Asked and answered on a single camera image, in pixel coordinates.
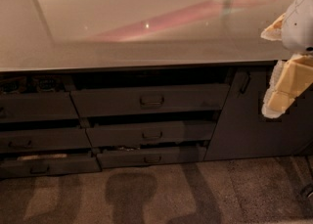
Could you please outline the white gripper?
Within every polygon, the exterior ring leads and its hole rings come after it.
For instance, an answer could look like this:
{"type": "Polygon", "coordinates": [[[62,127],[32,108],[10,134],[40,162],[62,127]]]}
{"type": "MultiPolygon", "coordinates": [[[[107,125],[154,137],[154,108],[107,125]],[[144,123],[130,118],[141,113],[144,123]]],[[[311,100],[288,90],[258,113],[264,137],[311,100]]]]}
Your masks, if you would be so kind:
{"type": "MultiPolygon", "coordinates": [[[[313,53],[313,0],[294,0],[260,35],[281,41],[294,53],[313,53]]],[[[294,54],[274,66],[262,106],[267,118],[278,118],[313,84],[313,57],[294,54]]]]}

